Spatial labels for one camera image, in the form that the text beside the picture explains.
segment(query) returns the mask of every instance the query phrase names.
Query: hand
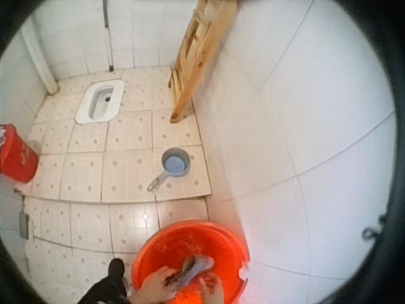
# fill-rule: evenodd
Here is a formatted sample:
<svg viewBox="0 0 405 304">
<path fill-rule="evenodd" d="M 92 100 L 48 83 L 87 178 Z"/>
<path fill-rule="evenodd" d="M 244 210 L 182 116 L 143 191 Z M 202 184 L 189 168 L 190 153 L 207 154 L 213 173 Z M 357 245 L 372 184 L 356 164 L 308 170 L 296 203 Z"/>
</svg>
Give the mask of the hand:
<svg viewBox="0 0 405 304">
<path fill-rule="evenodd" d="M 166 278 L 176 271 L 164 266 L 148 275 L 138 292 L 128 299 L 129 302 L 132 304 L 149 304 L 166 302 L 173 299 L 176 295 L 177 284 L 172 283 L 166 286 Z"/>
<path fill-rule="evenodd" d="M 204 304 L 223 304 L 221 279 L 212 272 L 199 278 L 199 289 Z"/>
</svg>

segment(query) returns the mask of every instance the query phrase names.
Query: pipe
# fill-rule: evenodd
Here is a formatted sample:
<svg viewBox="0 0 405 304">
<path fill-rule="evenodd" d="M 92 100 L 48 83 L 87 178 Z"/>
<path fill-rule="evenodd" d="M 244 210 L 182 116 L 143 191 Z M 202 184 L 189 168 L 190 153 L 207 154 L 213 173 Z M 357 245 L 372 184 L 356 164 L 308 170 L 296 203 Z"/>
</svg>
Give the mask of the pipe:
<svg viewBox="0 0 405 304">
<path fill-rule="evenodd" d="M 35 68 L 37 69 L 39 77 L 44 83 L 48 93 L 53 95 L 57 93 L 58 85 L 56 84 L 55 78 L 53 77 L 48 64 L 46 63 L 45 57 L 42 54 L 34 28 L 32 17 L 29 16 L 27 21 L 21 26 L 21 34 L 31 59 L 34 62 Z"/>
</svg>

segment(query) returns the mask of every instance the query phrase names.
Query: tiled wall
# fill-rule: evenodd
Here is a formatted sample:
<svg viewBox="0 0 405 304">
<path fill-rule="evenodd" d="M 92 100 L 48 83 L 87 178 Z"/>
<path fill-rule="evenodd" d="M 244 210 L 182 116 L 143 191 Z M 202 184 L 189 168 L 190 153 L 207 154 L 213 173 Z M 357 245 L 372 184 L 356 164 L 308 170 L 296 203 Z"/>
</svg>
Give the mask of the tiled wall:
<svg viewBox="0 0 405 304">
<path fill-rule="evenodd" d="M 197 0 L 108 1 L 115 68 L 170 65 Z M 108 70 L 102 0 L 47 0 L 35 12 L 57 79 Z"/>
<path fill-rule="evenodd" d="M 194 106 L 209 217 L 251 254 L 242 302 L 315 303 L 341 286 L 385 211 L 396 133 L 356 24 L 333 1 L 244 1 Z"/>
<path fill-rule="evenodd" d="M 47 0 L 34 19 L 55 78 L 108 70 L 102 0 Z"/>
<path fill-rule="evenodd" d="M 0 59 L 0 124 L 14 124 L 26 139 L 45 94 L 22 35 L 17 32 Z M 24 241 L 20 239 L 18 223 L 20 211 L 21 197 L 14 194 L 13 183 L 0 175 L 0 238 L 26 274 Z"/>
</svg>

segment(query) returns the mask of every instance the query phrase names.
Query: white tile floor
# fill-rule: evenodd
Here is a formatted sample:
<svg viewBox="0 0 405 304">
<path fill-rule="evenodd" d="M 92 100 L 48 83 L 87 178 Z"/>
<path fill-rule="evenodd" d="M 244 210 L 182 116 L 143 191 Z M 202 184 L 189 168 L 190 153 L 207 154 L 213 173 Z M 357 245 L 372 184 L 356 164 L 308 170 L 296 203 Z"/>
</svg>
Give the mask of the white tile floor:
<svg viewBox="0 0 405 304">
<path fill-rule="evenodd" d="M 180 220 L 208 219 L 200 197 L 211 186 L 196 117 L 188 106 L 180 123 L 169 123 L 169 72 L 136 68 L 62 80 L 39 110 L 28 137 L 40 154 L 38 171 L 17 188 L 30 217 L 29 275 L 46 300 L 76 301 L 106 275 L 113 257 L 123 259 L 130 282 L 149 237 Z M 77 124 L 85 89 L 120 77 L 126 82 L 120 113 L 107 123 Z M 148 192 L 163 170 L 163 151 L 174 146 L 190 154 L 190 172 Z"/>
</svg>

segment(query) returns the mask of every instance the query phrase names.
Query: black shoe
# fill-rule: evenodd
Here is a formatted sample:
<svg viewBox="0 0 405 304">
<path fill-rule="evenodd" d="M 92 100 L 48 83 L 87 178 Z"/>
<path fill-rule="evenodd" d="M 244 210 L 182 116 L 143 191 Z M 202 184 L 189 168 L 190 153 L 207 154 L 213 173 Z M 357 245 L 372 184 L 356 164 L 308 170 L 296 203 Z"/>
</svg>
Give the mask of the black shoe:
<svg viewBox="0 0 405 304">
<path fill-rule="evenodd" d="M 123 260 L 114 258 L 108 265 L 108 276 L 114 281 L 122 282 L 125 266 Z"/>
</svg>

